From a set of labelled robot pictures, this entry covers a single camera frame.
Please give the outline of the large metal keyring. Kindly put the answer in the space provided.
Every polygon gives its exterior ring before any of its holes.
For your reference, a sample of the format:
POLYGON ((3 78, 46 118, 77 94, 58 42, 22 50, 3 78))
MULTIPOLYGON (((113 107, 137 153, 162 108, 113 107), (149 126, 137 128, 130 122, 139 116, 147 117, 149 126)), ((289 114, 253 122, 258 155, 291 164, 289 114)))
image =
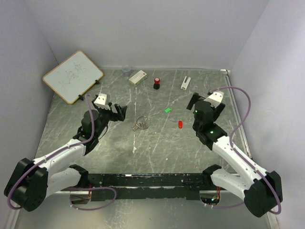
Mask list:
POLYGON ((135 123, 139 123, 139 122, 146 122, 147 125, 148 125, 148 128, 149 128, 150 125, 151 125, 150 119, 149 119, 148 117, 144 116, 144 115, 143 115, 143 116, 139 116, 139 117, 136 119, 135 123))

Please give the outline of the key with green tag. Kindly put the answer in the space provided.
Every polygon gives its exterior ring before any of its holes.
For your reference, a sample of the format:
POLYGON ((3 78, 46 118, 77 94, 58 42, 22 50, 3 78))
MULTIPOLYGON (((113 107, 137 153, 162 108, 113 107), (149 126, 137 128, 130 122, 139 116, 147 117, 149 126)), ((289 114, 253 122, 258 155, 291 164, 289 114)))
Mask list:
POLYGON ((171 109, 170 107, 167 107, 167 108, 164 110, 164 112, 167 114, 167 113, 169 113, 171 110, 172 110, 172 109, 171 109))

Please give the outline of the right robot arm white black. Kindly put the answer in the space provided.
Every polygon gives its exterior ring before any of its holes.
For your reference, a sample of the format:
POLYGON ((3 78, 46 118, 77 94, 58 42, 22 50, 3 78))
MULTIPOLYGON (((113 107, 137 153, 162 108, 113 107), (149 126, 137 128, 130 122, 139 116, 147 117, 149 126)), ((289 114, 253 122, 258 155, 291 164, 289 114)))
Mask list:
POLYGON ((281 177, 252 161, 215 123, 225 107, 222 99, 222 92, 214 92, 206 98, 194 93, 187 109, 193 110, 193 130, 200 142, 223 158, 238 176, 213 165, 203 171, 202 184, 209 190, 217 186, 230 191, 254 216, 260 218, 283 201, 281 177))

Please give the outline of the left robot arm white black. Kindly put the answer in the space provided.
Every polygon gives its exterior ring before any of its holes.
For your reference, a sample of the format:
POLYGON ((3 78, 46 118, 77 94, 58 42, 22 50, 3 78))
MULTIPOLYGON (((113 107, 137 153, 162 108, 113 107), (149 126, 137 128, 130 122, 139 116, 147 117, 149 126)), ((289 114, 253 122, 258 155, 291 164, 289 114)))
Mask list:
POLYGON ((126 111, 127 106, 118 104, 109 110, 96 105, 84 113, 77 134, 64 146, 34 160, 20 160, 4 189, 9 207, 33 211, 57 191, 89 188, 89 172, 72 162, 97 146, 110 121, 124 121, 126 111))

